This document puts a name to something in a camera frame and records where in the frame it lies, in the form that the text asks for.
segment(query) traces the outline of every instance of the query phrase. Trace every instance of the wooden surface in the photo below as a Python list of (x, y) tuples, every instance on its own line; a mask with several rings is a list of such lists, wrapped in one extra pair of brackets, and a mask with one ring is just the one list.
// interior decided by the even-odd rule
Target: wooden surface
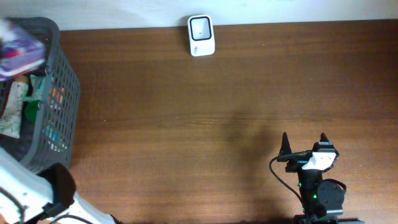
[[(343, 217), (398, 222), (398, 21), (218, 26), (193, 58), (186, 28), (62, 32), (81, 85), (71, 171), (125, 223), (301, 214), (269, 172), (325, 132), (348, 186)], [(274, 169), (290, 185), (295, 174)]]

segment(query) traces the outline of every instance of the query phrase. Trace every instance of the gray laundry basket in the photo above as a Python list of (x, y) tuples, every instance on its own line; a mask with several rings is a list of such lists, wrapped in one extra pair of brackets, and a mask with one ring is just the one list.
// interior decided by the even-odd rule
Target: gray laundry basket
[(59, 28), (54, 21), (44, 17), (10, 20), (43, 42), (47, 55), (45, 64), (33, 72), (35, 75), (46, 76), (44, 91), (31, 132), (26, 131), (28, 128), (24, 129), (22, 121), (19, 142), (29, 142), (30, 146), (26, 147), (18, 160), (35, 173), (56, 162), (69, 168), (80, 84), (60, 46)]

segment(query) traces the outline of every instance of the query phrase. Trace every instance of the white robot part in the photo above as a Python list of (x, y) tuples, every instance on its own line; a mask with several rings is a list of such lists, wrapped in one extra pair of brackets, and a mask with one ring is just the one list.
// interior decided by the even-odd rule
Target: white robot part
[[(39, 177), (28, 171), (0, 147), (0, 187), (12, 195), (25, 209), (24, 222), (43, 213), (43, 207), (53, 203), (53, 189), (45, 178)], [(55, 220), (65, 214), (74, 215), (93, 224), (114, 224), (111, 215), (101, 213), (95, 207), (83, 200), (77, 192), (73, 196), (74, 203), (61, 214), (51, 218)], [(0, 194), (0, 214), (8, 223), (18, 223), (20, 211), (18, 207)], [(72, 218), (63, 218), (58, 221), (61, 224), (81, 223)]]
[(302, 169), (325, 170), (333, 164), (335, 158), (336, 158), (335, 152), (313, 152), (312, 157), (310, 158), (308, 163), (302, 167)]

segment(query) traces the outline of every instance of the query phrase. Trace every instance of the cable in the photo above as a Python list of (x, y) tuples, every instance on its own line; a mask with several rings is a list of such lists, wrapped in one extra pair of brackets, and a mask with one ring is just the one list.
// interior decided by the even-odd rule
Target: cable
[(84, 218), (80, 218), (80, 217), (77, 217), (77, 216), (74, 216), (74, 215), (69, 215), (69, 214), (61, 215), (60, 217), (58, 217), (58, 218), (56, 218), (54, 221), (52, 221), (50, 224), (56, 224), (59, 220), (61, 220), (61, 219), (63, 219), (63, 218), (72, 218), (72, 219), (79, 220), (79, 221), (81, 221), (82, 223), (92, 224), (91, 222), (85, 220)]
[[(274, 177), (275, 177), (277, 180), (279, 180), (280, 183), (282, 183), (285, 187), (287, 187), (291, 192), (293, 192), (293, 193), (297, 196), (297, 198), (300, 200), (300, 203), (301, 203), (303, 209), (304, 209), (305, 211), (307, 211), (306, 204), (304, 203), (304, 201), (303, 201), (303, 199), (301, 198), (301, 196), (300, 196), (293, 188), (291, 188), (289, 185), (287, 185), (281, 178), (279, 178), (278, 175), (276, 175), (276, 173), (275, 173), (274, 170), (272, 169), (272, 163), (273, 163), (275, 160), (277, 160), (278, 158), (281, 158), (281, 157), (280, 157), (280, 156), (277, 156), (277, 157), (271, 159), (271, 161), (269, 162), (269, 170), (270, 170), (271, 173), (274, 175)], [(304, 212), (304, 214), (305, 214), (307, 220), (310, 220), (310, 217), (309, 217), (309, 215), (308, 215), (308, 212)]]
[(274, 170), (272, 169), (272, 163), (273, 163), (275, 160), (277, 160), (277, 159), (278, 159), (278, 156), (275, 157), (275, 158), (273, 158), (273, 159), (271, 159), (271, 161), (269, 162), (269, 170), (272, 172), (272, 174), (275, 176), (275, 178), (276, 178), (277, 180), (279, 180), (280, 183), (282, 183), (285, 187), (287, 187), (291, 192), (293, 192), (293, 193), (297, 196), (297, 198), (300, 200), (301, 204), (302, 204), (303, 207), (304, 207), (304, 201), (303, 201), (303, 199), (301, 198), (301, 196), (300, 196), (293, 188), (291, 188), (289, 185), (287, 185), (281, 178), (279, 178), (278, 175), (276, 175), (276, 173), (275, 173)]
[(25, 209), (21, 205), (21, 203), (18, 202), (18, 200), (12, 196), (8, 191), (0, 187), (0, 193), (2, 193), (4, 196), (6, 196), (10, 201), (12, 201), (15, 206), (19, 210), (19, 224), (24, 224), (24, 219), (25, 219)]
[(340, 182), (338, 180), (334, 180), (334, 179), (325, 179), (323, 181), (330, 181), (330, 182), (333, 182), (335, 184), (338, 184), (338, 185), (340, 185), (340, 187), (343, 188), (343, 194), (347, 193), (347, 186), (345, 184), (343, 184), (342, 182)]

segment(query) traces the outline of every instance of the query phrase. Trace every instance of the white plastic device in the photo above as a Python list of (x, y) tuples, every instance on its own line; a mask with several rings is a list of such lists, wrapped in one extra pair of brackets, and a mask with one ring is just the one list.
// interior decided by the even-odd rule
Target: white plastic device
[(313, 152), (312, 157), (306, 163), (302, 169), (317, 169), (317, 170), (325, 170), (329, 168), (333, 162), (335, 161), (336, 153), (335, 152)]
[(189, 17), (188, 34), (192, 56), (211, 55), (215, 52), (216, 43), (213, 21), (210, 16), (197, 15)]
[[(53, 203), (51, 184), (44, 178), (34, 175), (20, 165), (3, 148), (0, 147), (0, 187), (9, 192), (23, 207), (25, 207), (24, 222), (43, 212), (43, 207)], [(102, 213), (83, 200), (77, 192), (73, 196), (74, 203), (58, 215), (75, 215), (94, 224), (114, 224), (111, 215)], [(0, 214), (8, 223), (19, 221), (19, 210), (3, 194), (0, 194)], [(78, 220), (64, 218), (61, 224), (81, 223)]]

